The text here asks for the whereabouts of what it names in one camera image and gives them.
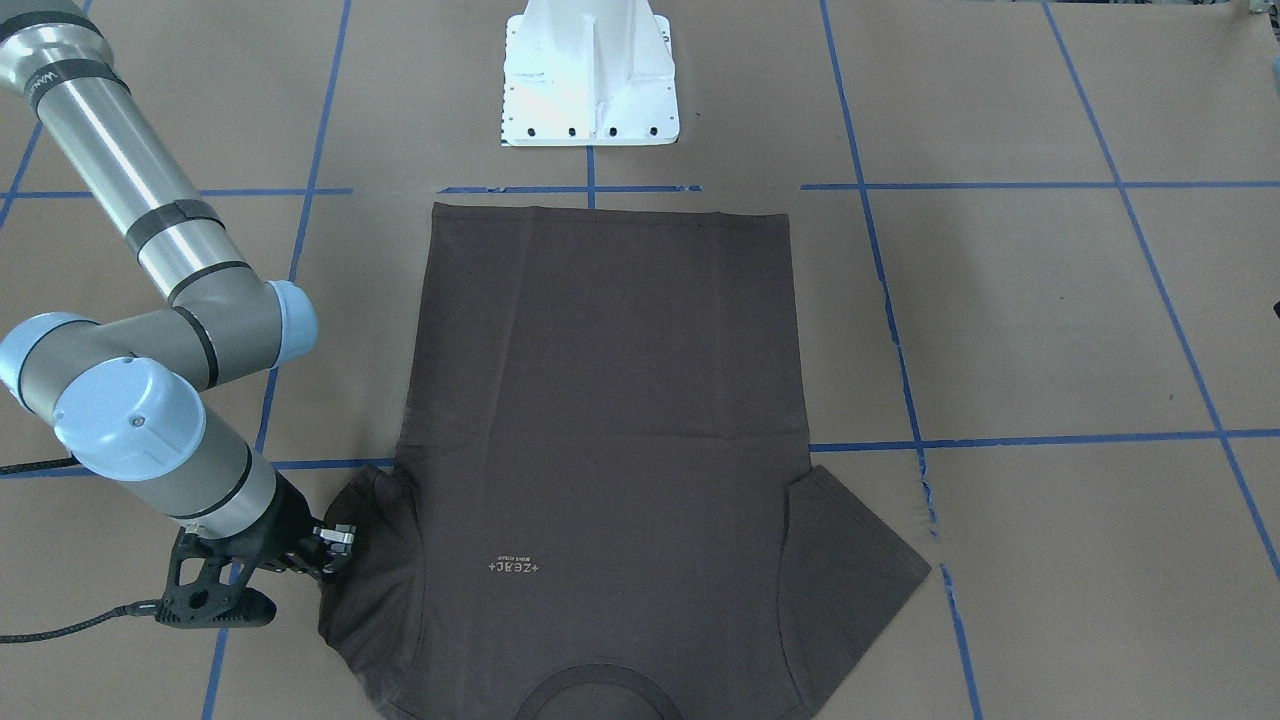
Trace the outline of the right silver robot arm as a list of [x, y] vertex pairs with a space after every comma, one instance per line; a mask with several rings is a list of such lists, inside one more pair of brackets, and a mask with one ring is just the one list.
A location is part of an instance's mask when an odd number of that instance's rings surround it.
[[52, 136], [165, 307], [97, 323], [45, 313], [3, 340], [3, 383], [78, 462], [246, 566], [333, 574], [355, 533], [306, 500], [201, 393], [308, 352], [317, 318], [262, 281], [166, 150], [73, 1], [3, 4], [3, 87]]

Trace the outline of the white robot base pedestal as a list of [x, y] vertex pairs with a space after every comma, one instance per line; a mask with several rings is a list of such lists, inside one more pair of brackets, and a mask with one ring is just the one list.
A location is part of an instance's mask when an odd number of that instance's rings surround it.
[[504, 33], [500, 142], [662, 146], [681, 132], [669, 19], [648, 1], [530, 1]]

